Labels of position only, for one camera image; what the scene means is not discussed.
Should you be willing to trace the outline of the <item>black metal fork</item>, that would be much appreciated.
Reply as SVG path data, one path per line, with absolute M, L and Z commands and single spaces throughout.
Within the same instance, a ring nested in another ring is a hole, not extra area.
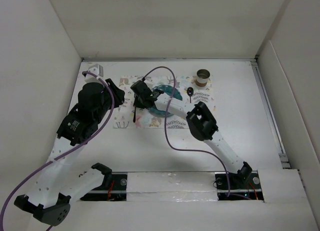
M 137 111 L 137 107 L 136 106 L 134 106 L 134 111 L 133 111 L 133 123 L 135 123 L 136 122 L 136 111 Z

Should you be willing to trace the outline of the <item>metal spoon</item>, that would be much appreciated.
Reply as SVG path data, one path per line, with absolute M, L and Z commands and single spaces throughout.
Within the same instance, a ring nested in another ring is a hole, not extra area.
M 187 88 L 187 95 L 189 96 L 189 101 L 192 103 L 192 96 L 194 94 L 194 89 L 192 87 Z

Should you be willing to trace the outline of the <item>animal print cloth napkin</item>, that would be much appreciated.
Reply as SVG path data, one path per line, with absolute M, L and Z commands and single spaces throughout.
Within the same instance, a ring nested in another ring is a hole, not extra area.
M 135 108 L 135 94 L 131 86 L 142 76 L 125 75 L 119 80 L 119 88 L 125 91 L 124 103 L 114 111 L 115 129 L 188 129 L 187 112 L 203 102 L 211 112 L 216 110 L 212 82 L 204 87 L 197 86 L 195 76 L 147 76 L 145 83 L 152 91 L 164 94 L 157 98 L 156 107 Z

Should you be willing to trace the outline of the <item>brown paper cup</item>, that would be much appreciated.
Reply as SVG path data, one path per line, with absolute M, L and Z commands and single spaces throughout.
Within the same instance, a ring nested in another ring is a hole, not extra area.
M 195 83 L 198 87 L 205 87 L 210 78 L 210 72 L 207 69 L 199 69 L 196 72 Z

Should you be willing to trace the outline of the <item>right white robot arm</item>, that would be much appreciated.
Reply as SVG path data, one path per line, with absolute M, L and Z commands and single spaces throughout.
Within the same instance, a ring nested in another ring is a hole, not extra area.
M 144 80 L 138 80 L 130 87 L 140 108 L 155 108 L 184 119 L 191 135 L 208 145 L 223 162 L 231 174 L 232 184 L 237 188 L 247 185 L 253 169 L 225 141 L 207 105 L 202 101 L 192 104 L 176 99 L 174 95 L 177 89 L 174 86 L 170 88 L 170 93 L 150 89 Z

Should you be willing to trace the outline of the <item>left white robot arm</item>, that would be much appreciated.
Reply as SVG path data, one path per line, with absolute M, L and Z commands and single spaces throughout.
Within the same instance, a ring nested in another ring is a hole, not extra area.
M 52 151 L 34 186 L 15 198 L 14 205 L 32 214 L 39 222 L 56 227 L 61 224 L 74 202 L 89 191 L 112 186 L 112 170 L 93 164 L 75 180 L 65 183 L 80 152 L 107 125 L 115 108 L 125 100 L 125 92 L 113 81 L 104 79 L 103 67 L 94 64 L 83 73 L 85 85 L 79 91 L 77 103 L 61 122 Z

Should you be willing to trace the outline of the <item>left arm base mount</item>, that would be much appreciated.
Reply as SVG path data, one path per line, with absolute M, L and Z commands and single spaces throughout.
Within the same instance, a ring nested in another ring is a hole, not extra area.
M 128 174 L 115 172 L 112 173 L 111 180 L 108 184 L 103 183 L 101 186 L 94 188 L 83 197 L 81 201 L 87 202 L 119 202 L 127 200 Z

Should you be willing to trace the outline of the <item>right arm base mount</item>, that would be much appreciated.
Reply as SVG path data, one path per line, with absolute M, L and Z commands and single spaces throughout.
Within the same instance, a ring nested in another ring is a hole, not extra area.
M 217 191 L 218 201 L 264 200 L 257 170 L 252 171 L 245 182 L 237 180 L 233 173 L 229 173 L 228 177 L 230 186 L 228 186 L 227 175 L 224 171 L 214 173 L 215 180 L 212 186 Z

